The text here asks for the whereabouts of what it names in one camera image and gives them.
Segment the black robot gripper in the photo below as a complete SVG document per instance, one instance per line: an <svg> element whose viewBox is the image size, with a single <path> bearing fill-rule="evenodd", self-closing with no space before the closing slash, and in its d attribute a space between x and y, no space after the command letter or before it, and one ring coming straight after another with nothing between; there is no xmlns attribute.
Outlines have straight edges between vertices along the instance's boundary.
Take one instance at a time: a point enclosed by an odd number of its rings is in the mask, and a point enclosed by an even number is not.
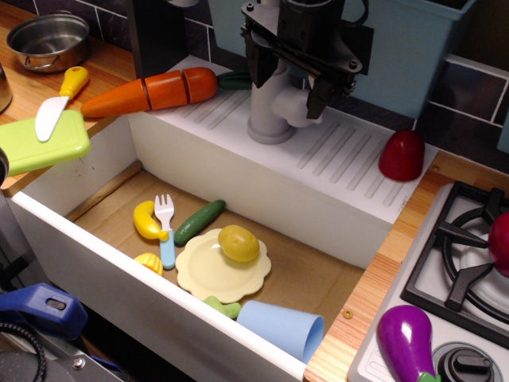
<svg viewBox="0 0 509 382"><path fill-rule="evenodd" d="M244 3L241 30L253 85L263 86L275 74L281 59L316 77L306 101L307 119L319 119L334 99L350 96L356 86L353 76L368 74L374 30L364 25L369 16L368 1L362 2L360 15L352 21L342 18L344 4ZM256 25L247 32L246 20Z"/></svg>

